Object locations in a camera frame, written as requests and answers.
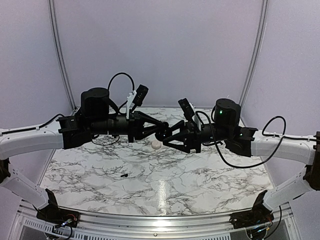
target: white robot arm segment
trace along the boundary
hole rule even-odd
[[[11,131],[30,127],[10,129]],[[64,146],[63,135],[59,133],[60,123],[53,121],[47,126],[36,130],[22,131],[9,134],[0,134],[0,160],[9,157],[47,149],[62,149]]]
[[[313,136],[295,136],[286,135],[292,138],[315,139]],[[254,140],[251,142],[252,156],[268,157],[274,151],[280,141],[280,137],[263,136],[262,131],[258,130],[253,135]],[[314,141],[295,140],[284,138],[278,150],[273,157],[289,159],[301,162],[306,165],[312,165],[315,158]]]

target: black cable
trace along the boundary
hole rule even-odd
[[[39,128],[43,128],[50,124],[53,120],[55,120],[58,116],[64,117],[63,114],[59,113],[55,115],[53,118],[51,118],[49,121],[45,122],[44,124],[39,125]],[[31,131],[31,130],[36,130],[36,127],[28,127],[28,128],[22,128],[22,129],[17,129],[17,130],[11,130],[11,131],[4,131],[2,134],[14,134],[14,133],[21,133],[21,132],[26,132],[26,131]]]
[[[285,118],[283,116],[274,116],[264,126],[264,128],[262,130],[262,135],[263,136],[266,136],[266,137],[273,137],[274,136],[273,134],[265,134],[265,130],[269,126],[269,124],[272,123],[276,119],[282,119],[283,120],[283,131],[282,131],[282,134],[284,135],[284,133],[286,132],[286,128],[287,128],[287,122],[286,122]]]
[[[119,110],[118,110],[118,113],[119,113],[120,115],[126,115],[125,112],[120,112],[120,109],[122,109],[122,107],[123,107],[124,105],[126,105],[127,102],[128,102],[128,101],[125,101],[124,103],[122,103],[122,104],[120,105]]]
[[[215,111],[215,109],[216,109],[216,106],[214,106],[213,108],[212,108],[212,111],[211,111],[211,121],[214,123],[215,122],[215,120],[214,120],[214,111]]]
[[[134,110],[136,110],[136,108],[137,108],[137,105],[133,105],[132,109],[130,110],[131,113],[132,113]]]
[[[199,114],[197,112],[195,112],[195,115],[198,117],[198,119],[199,119],[199,121],[200,121],[200,123],[201,123],[201,125],[203,127],[205,125],[204,121],[202,121],[202,119],[200,118],[200,116],[199,116]]]
[[[114,75],[114,76],[111,78],[111,80],[109,81],[109,84],[108,84],[108,90],[110,90],[110,86],[111,86],[112,81],[113,81],[117,76],[119,76],[119,75],[126,75],[126,76],[130,79],[131,84],[132,84],[132,91],[134,91],[134,90],[135,90],[135,82],[134,82],[134,80],[132,79],[132,77],[131,77],[128,73],[125,73],[125,72],[118,72],[116,75]]]
[[[265,130],[266,128],[269,126],[269,124],[274,121],[275,119],[282,119],[283,122],[284,122],[284,130],[286,130],[286,127],[287,127],[287,123],[286,123],[286,120],[283,116],[274,116],[273,118],[271,118],[267,124],[264,126],[263,130],[262,130],[262,135],[265,136],[265,137],[278,137],[280,138],[280,135],[279,134],[271,134],[271,133],[268,133],[266,134],[265,133]],[[313,142],[320,142],[319,140],[317,139],[314,139],[314,138],[311,138],[311,139],[308,139],[308,138],[305,138],[305,137],[291,137],[291,136],[282,136],[284,139],[291,139],[291,140],[300,140],[300,141],[313,141]]]
[[[196,113],[203,114],[203,115],[208,119],[208,121],[209,121],[209,126],[210,126],[210,130],[211,130],[211,133],[212,133],[212,136],[213,136],[213,142],[214,142],[215,148],[216,148],[216,150],[218,151],[218,153],[219,153],[220,158],[222,159],[222,161],[223,161],[225,164],[227,164],[229,167],[232,167],[232,168],[236,168],[236,169],[249,169],[249,168],[258,167],[258,166],[260,166],[260,165],[262,165],[262,164],[265,164],[266,162],[268,162],[268,161],[274,156],[274,154],[276,153],[276,151],[278,150],[278,148],[280,147],[280,144],[282,143],[282,141],[283,141],[283,139],[284,139],[283,137],[281,137],[278,145],[275,147],[274,151],[271,153],[271,155],[270,155],[266,160],[264,160],[264,161],[262,161],[262,162],[259,162],[259,163],[257,163],[257,164],[254,164],[254,165],[250,165],[250,166],[236,166],[236,165],[233,165],[233,164],[230,164],[229,162],[227,162],[227,161],[225,160],[224,156],[222,155],[222,153],[221,153],[221,151],[220,151],[220,149],[219,149],[218,143],[217,143],[217,141],[216,141],[216,136],[215,136],[214,129],[213,129],[213,127],[212,127],[212,124],[211,124],[211,121],[210,121],[209,116],[208,116],[205,112],[203,112],[203,111],[196,111]],[[287,124],[286,124],[286,120],[285,120],[284,118],[283,118],[283,121],[284,121],[284,126],[286,126]],[[283,132],[282,132],[283,135],[285,134],[285,131],[286,131],[286,128],[284,127],[284,128],[283,128]]]
[[[106,147],[106,146],[110,146],[110,145],[112,145],[112,144],[117,143],[117,142],[119,141],[119,139],[120,139],[120,136],[118,135],[117,140],[115,140],[115,141],[114,141],[114,142],[112,142],[112,143],[108,143],[108,144],[100,144],[100,143],[94,142],[94,141],[93,141],[93,139],[91,140],[91,142],[92,142],[93,144],[95,144],[95,145],[99,145],[99,146]]]
[[[67,238],[63,239],[63,240],[69,240],[72,237],[72,233],[74,232],[73,229],[72,229],[72,226],[68,226],[68,227],[70,228],[70,235]]]
[[[125,73],[125,72],[118,72],[116,75],[114,75],[114,76],[111,78],[111,80],[109,81],[109,84],[108,84],[108,88],[107,88],[108,91],[110,90],[110,86],[111,86],[112,81],[113,81],[117,76],[119,76],[119,75],[126,75],[126,76],[130,79],[131,85],[132,85],[132,91],[134,91],[134,90],[135,90],[135,82],[134,82],[133,78],[132,78],[128,73]],[[127,102],[128,102],[128,101],[125,101],[125,102],[119,107],[119,109],[118,109],[118,113],[119,113],[119,114],[121,114],[121,115],[126,115],[125,113],[120,112],[120,109],[121,109],[124,105],[126,105]]]
[[[281,206],[279,206],[279,209],[280,209],[280,219],[279,219],[279,222],[278,222],[277,226],[274,228],[274,230],[273,230],[268,236],[266,236],[264,239],[270,238],[270,236],[271,236],[272,234],[274,234],[275,231],[279,228],[280,223],[281,223],[281,219],[282,219],[282,209],[281,209]]]

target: small black object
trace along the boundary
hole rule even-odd
[[[137,105],[138,107],[141,107],[143,100],[145,99],[147,93],[148,93],[148,88],[143,85],[139,85],[139,87],[136,90],[136,96],[133,99],[133,103]]]
[[[189,101],[186,98],[184,98],[184,99],[180,99],[178,103],[181,109],[183,110],[183,115],[185,119],[187,119],[188,121],[191,121],[192,117],[195,115],[195,112],[192,109]]]

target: wire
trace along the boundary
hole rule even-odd
[[[273,137],[274,136],[273,134],[265,134],[265,130],[269,126],[269,124],[272,123],[276,119],[282,119],[283,120],[283,131],[282,131],[283,133],[282,134],[284,135],[284,133],[286,132],[286,128],[287,128],[287,122],[286,122],[285,118],[283,116],[274,116],[264,126],[264,128],[262,130],[262,135],[263,136],[266,136],[266,137]]]
[[[114,76],[111,78],[111,80],[109,81],[109,84],[108,84],[108,88],[107,88],[108,91],[110,90],[110,86],[111,86],[112,81],[113,81],[117,76],[119,76],[119,75],[126,75],[126,76],[130,79],[131,85],[132,85],[132,91],[134,91],[134,90],[135,90],[135,82],[134,82],[133,78],[132,78],[128,73],[125,73],[125,72],[118,72],[116,75],[114,75]],[[127,102],[128,102],[128,101],[125,101],[125,102],[119,107],[119,109],[118,109],[118,113],[119,113],[119,114],[121,114],[121,115],[126,115],[125,113],[120,112],[120,109],[121,109],[124,105],[126,105]]]
[[[213,108],[212,108],[212,111],[211,111],[211,120],[212,120],[212,122],[214,123],[215,122],[215,120],[214,120],[214,111],[216,110],[216,106],[214,106]]]
[[[275,231],[279,228],[280,223],[281,223],[281,219],[282,219],[282,209],[281,209],[281,206],[279,206],[279,209],[280,209],[280,219],[279,219],[279,222],[278,222],[277,226],[274,228],[274,230],[273,230],[268,236],[266,236],[264,239],[270,238],[270,236],[271,236],[272,234],[274,234]]]
[[[50,124],[53,120],[55,120],[58,116],[65,117],[63,114],[59,113],[55,115],[53,118],[51,118],[49,121],[45,122],[44,124],[39,125],[39,128],[43,128]],[[31,130],[36,130],[37,128],[34,127],[28,127],[28,128],[22,128],[22,129],[16,129],[16,130],[11,130],[11,131],[4,131],[2,134],[14,134],[14,133],[21,133],[21,132],[26,132],[26,131],[31,131]]]
[[[200,113],[200,114],[204,115],[204,116],[208,119],[208,121],[209,121],[209,126],[210,126],[210,130],[211,130],[211,133],[212,133],[212,136],[213,136],[213,142],[214,142],[215,148],[216,148],[217,152],[219,153],[220,158],[222,159],[222,161],[223,161],[225,164],[227,164],[229,167],[232,167],[232,168],[236,168],[236,169],[250,169],[250,168],[258,167],[258,166],[260,166],[260,165],[262,165],[262,164],[265,164],[266,162],[268,162],[268,161],[274,156],[274,154],[276,153],[276,151],[278,150],[278,148],[280,147],[280,144],[282,143],[282,141],[283,141],[283,139],[284,139],[283,137],[281,137],[278,145],[275,147],[275,149],[273,150],[273,152],[271,153],[271,155],[270,155],[266,160],[264,160],[264,161],[262,161],[262,162],[259,162],[259,163],[257,163],[257,164],[254,164],[254,165],[249,165],[249,166],[236,166],[236,165],[233,165],[233,164],[227,162],[227,161],[225,160],[224,156],[222,155],[222,153],[221,153],[221,151],[220,151],[220,149],[219,149],[218,143],[217,143],[217,141],[216,141],[216,136],[215,136],[214,129],[213,129],[213,127],[212,127],[212,124],[211,124],[211,121],[210,121],[209,116],[208,116],[205,112],[203,112],[203,111],[196,111],[196,113]],[[283,128],[282,134],[284,135],[285,132],[286,132],[286,125],[287,125],[287,123],[286,123],[286,120],[285,120],[284,118],[282,118],[282,120],[283,120],[283,122],[284,122],[284,128]]]
[[[73,230],[72,226],[69,226],[69,225],[68,225],[67,227],[70,228],[70,234],[69,234],[69,236],[68,236],[67,238],[51,237],[51,236],[48,236],[48,235],[45,233],[45,231],[43,231],[43,233],[44,233],[44,235],[45,235],[45,237],[46,237],[47,239],[48,239],[48,237],[49,237],[49,238],[55,239],[55,240],[69,240],[69,239],[71,239],[72,234],[74,233],[74,230]]]
[[[93,141],[93,139],[91,140],[91,142],[92,142],[93,144],[95,144],[95,145],[99,145],[99,146],[106,147],[106,146],[110,146],[110,145],[112,145],[112,144],[117,143],[117,142],[119,141],[119,139],[120,139],[120,136],[118,135],[117,140],[115,140],[115,141],[114,141],[114,142],[112,142],[112,143],[108,143],[108,144],[101,144],[101,143],[94,142],[94,141]]]
[[[134,82],[134,80],[132,79],[132,77],[131,77],[128,73],[125,73],[125,72],[118,72],[116,75],[114,75],[114,76],[111,78],[111,80],[109,81],[109,84],[108,84],[108,90],[110,90],[110,86],[111,86],[112,81],[113,81],[117,76],[119,76],[119,75],[126,75],[126,76],[130,79],[131,84],[132,84],[132,91],[134,91],[134,90],[135,90],[135,82]]]
[[[274,116],[273,118],[271,118],[268,122],[267,122],[267,124],[264,126],[264,128],[263,128],[263,130],[262,130],[262,135],[263,136],[265,136],[265,137],[278,137],[278,138],[280,138],[280,135],[279,134],[270,134],[270,133],[265,133],[265,130],[266,130],[266,128],[269,126],[269,124],[272,122],[272,121],[274,121],[274,120],[276,120],[276,119],[282,119],[283,120],[283,122],[284,122],[284,131],[286,130],[286,127],[287,127],[287,123],[286,123],[286,120],[285,120],[285,118],[283,117],[283,116]],[[313,141],[313,142],[318,142],[318,143],[320,143],[320,141],[319,140],[317,140],[317,139],[313,139],[313,138],[311,138],[311,139],[308,139],[308,138],[305,138],[305,137],[291,137],[291,136],[282,136],[284,139],[291,139],[291,140],[299,140],[299,141]]]

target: black bracket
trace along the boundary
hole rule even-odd
[[[36,218],[57,225],[60,225],[68,219],[72,219],[72,222],[69,223],[68,226],[76,228],[80,216],[79,212],[60,208],[57,204],[54,193],[49,189],[46,189],[45,191],[47,192],[49,197],[49,205],[47,205],[43,209],[37,210]]]
[[[0,184],[5,180],[5,178],[11,177],[9,172],[9,164],[9,158],[0,160]]]
[[[272,212],[263,205],[266,193],[267,190],[258,195],[251,210],[231,214],[229,221],[234,229],[248,228],[254,225],[268,223],[275,219]]]
[[[310,184],[311,188],[320,191],[320,131],[316,132],[315,138],[318,141],[313,146],[315,150],[314,161],[312,165],[306,166],[306,173],[303,179]]]

